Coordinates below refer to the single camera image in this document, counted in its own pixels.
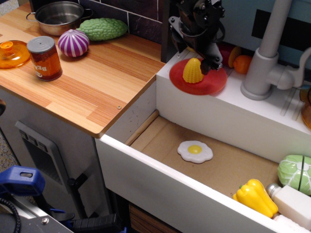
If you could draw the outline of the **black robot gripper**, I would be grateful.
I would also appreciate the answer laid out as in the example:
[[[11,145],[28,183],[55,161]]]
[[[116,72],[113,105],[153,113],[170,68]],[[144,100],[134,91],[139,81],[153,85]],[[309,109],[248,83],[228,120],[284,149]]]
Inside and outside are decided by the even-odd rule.
[[[202,28],[192,18],[175,16],[169,18],[169,24],[172,42],[178,52],[190,47],[203,58],[200,64],[203,75],[222,67],[223,57],[216,39],[218,27]]]

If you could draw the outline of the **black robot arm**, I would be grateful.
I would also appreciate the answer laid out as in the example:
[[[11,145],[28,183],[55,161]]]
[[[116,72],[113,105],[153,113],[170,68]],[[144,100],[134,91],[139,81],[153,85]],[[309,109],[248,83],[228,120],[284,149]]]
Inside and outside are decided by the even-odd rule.
[[[207,75],[211,70],[222,67],[223,57],[218,43],[225,37],[225,28],[221,18],[225,9],[220,0],[172,0],[179,16],[171,16],[169,24],[172,41],[178,52],[187,47],[198,53],[203,60],[200,69]]]

